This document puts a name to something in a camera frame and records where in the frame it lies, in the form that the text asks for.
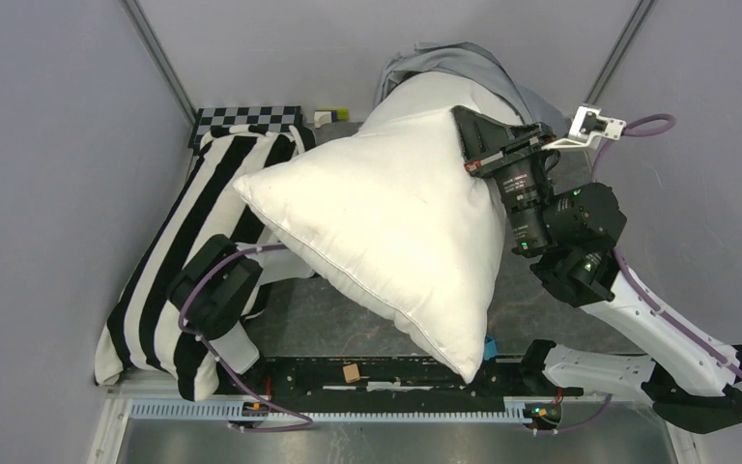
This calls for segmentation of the grey pillowcase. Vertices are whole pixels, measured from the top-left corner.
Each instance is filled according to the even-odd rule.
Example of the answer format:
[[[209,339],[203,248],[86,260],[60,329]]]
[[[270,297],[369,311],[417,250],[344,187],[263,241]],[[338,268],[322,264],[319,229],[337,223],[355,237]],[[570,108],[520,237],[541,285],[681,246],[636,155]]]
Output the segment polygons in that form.
[[[537,93],[510,77],[501,62],[484,47],[470,42],[417,44],[410,54],[396,54],[383,66],[374,93],[379,105],[396,87],[419,73],[447,73],[470,79],[499,96],[525,123],[543,122],[565,135],[570,120]]]

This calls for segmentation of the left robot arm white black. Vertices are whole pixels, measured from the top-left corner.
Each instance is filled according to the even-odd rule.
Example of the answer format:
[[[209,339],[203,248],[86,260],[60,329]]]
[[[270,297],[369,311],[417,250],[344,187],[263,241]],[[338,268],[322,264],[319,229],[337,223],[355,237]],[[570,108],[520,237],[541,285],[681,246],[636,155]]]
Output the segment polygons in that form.
[[[265,368],[243,327],[261,312],[258,293],[277,281],[310,278],[315,271],[284,245],[245,244],[214,235],[167,287],[168,301],[179,311],[179,327],[212,361],[228,366],[227,379],[241,393],[258,391]]]

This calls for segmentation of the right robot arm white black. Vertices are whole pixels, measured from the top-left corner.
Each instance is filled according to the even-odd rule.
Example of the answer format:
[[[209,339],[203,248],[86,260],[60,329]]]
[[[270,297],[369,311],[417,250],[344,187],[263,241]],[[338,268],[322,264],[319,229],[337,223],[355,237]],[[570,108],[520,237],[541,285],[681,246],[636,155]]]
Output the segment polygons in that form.
[[[596,180],[556,192],[551,170],[566,151],[598,154],[623,137],[673,128],[666,113],[633,122],[594,106],[556,137],[543,123],[509,126],[464,106],[451,111],[466,171],[494,182],[513,251],[556,300],[636,344],[637,356],[583,352],[537,339],[519,379],[532,394],[579,390],[636,399],[667,423],[708,434],[742,423],[742,344],[724,343],[683,317],[629,267],[617,243],[626,226],[614,190]]]

